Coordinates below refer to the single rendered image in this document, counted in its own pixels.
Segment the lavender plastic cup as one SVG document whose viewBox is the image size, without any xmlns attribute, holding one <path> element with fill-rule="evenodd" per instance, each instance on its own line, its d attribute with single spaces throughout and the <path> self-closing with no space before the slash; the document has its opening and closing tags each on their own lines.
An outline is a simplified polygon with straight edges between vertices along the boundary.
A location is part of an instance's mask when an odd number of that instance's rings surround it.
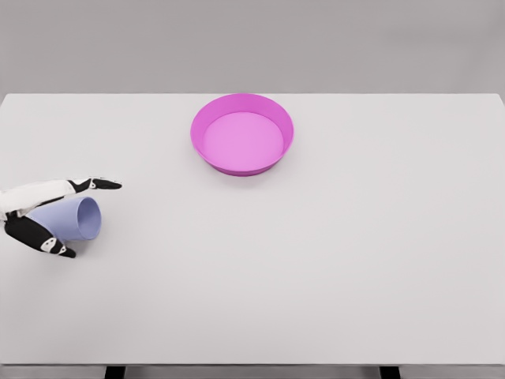
<svg viewBox="0 0 505 379">
<path fill-rule="evenodd" d="M 99 235 L 102 226 L 99 205 L 91 197 L 75 197 L 39 206 L 27 217 L 62 241 L 92 240 Z"/>
</svg>

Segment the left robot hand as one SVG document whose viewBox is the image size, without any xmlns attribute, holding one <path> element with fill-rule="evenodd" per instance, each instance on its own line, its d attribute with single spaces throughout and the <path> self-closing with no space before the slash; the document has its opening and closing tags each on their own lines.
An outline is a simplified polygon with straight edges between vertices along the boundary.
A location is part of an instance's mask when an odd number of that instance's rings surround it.
<svg viewBox="0 0 505 379">
<path fill-rule="evenodd" d="M 66 247 L 42 224 L 28 218 L 27 214 L 35 208 L 86 190 L 121 188 L 121 183 L 105 178 L 66 178 L 0 190 L 0 223 L 9 237 L 33 250 L 73 259 L 77 256 L 74 250 Z"/>
</svg>

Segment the pink round plate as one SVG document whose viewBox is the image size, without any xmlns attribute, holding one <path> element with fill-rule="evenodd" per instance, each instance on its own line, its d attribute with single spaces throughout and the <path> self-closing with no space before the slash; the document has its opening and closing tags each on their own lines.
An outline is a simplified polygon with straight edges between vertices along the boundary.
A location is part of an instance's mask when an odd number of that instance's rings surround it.
<svg viewBox="0 0 505 379">
<path fill-rule="evenodd" d="M 195 114 L 190 139 L 198 155 L 224 174 L 247 177 L 276 165 L 294 141 L 294 121 L 279 103 L 253 93 L 233 93 Z"/>
</svg>

